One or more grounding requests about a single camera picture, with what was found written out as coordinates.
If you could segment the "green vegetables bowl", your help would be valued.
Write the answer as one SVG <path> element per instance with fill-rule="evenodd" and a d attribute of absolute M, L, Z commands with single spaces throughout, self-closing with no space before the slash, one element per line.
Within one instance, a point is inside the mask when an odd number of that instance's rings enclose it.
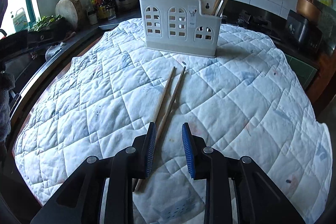
<path fill-rule="evenodd" d="M 43 16 L 33 24 L 33 26 L 29 29 L 29 32 L 54 30 L 62 22 L 62 18 L 63 17 L 61 15 Z"/>

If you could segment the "round wooden cutting board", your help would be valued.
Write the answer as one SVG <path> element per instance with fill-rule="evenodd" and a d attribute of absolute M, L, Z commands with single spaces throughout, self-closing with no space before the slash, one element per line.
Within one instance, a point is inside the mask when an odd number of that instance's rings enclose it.
<path fill-rule="evenodd" d="M 80 0 L 59 0 L 55 6 L 55 13 L 65 18 L 74 30 L 82 28 L 85 24 L 84 9 Z"/>

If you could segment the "clear plastic bottle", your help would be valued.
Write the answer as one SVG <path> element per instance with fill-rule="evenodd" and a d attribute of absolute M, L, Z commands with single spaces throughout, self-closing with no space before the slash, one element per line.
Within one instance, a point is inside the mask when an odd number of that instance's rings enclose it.
<path fill-rule="evenodd" d="M 98 23 L 97 14 L 91 0 L 85 0 L 85 10 L 87 12 L 90 25 L 97 24 Z"/>

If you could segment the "white quilted cloth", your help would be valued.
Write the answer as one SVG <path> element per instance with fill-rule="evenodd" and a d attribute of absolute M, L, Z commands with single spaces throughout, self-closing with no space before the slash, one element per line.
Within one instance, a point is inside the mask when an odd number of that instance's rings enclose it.
<path fill-rule="evenodd" d="M 160 122 L 168 79 L 181 83 L 154 154 L 133 196 L 135 223 L 202 223 L 206 183 L 187 170 L 182 125 L 224 156 L 250 156 L 306 223 L 323 213 L 333 151 L 327 125 L 282 51 L 264 34 L 223 24 L 215 58 L 150 50 L 141 19 L 106 32 L 34 106 L 15 164 L 45 204 L 89 156 L 105 159 Z"/>

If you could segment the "dark sauce bottle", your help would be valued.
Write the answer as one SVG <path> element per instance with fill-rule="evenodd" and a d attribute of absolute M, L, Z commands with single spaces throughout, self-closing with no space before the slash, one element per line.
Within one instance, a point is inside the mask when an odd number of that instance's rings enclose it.
<path fill-rule="evenodd" d="M 115 1 L 114 0 L 105 0 L 106 15 L 108 20 L 113 20 L 116 18 L 115 12 Z"/>

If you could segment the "green cabinet door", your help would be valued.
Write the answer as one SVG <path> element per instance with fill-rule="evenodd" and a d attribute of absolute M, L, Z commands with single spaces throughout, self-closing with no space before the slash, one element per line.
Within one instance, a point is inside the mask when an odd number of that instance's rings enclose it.
<path fill-rule="evenodd" d="M 301 86 L 306 90 L 314 80 L 318 69 L 293 56 L 285 54 L 285 57 L 292 71 L 296 74 Z"/>

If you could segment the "black rice cooker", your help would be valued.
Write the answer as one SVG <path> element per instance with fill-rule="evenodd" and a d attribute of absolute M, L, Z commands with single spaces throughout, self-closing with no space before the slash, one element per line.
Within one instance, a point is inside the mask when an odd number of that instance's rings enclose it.
<path fill-rule="evenodd" d="M 293 10 L 288 13 L 285 34 L 300 51 L 318 52 L 322 40 L 322 31 L 315 23 Z"/>

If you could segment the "white plastic utensil holder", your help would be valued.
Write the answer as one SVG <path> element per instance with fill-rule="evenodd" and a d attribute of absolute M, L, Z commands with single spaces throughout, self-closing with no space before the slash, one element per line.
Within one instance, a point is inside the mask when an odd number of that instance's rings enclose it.
<path fill-rule="evenodd" d="M 146 46 L 152 50 L 214 57 L 221 18 L 215 0 L 139 0 Z"/>

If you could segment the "copper coloured pot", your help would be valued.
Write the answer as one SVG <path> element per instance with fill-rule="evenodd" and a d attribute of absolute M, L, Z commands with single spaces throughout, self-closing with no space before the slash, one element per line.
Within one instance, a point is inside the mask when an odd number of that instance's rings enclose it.
<path fill-rule="evenodd" d="M 311 22 L 319 23 L 321 10 L 309 0 L 298 0 L 296 6 L 297 13 L 304 16 Z"/>

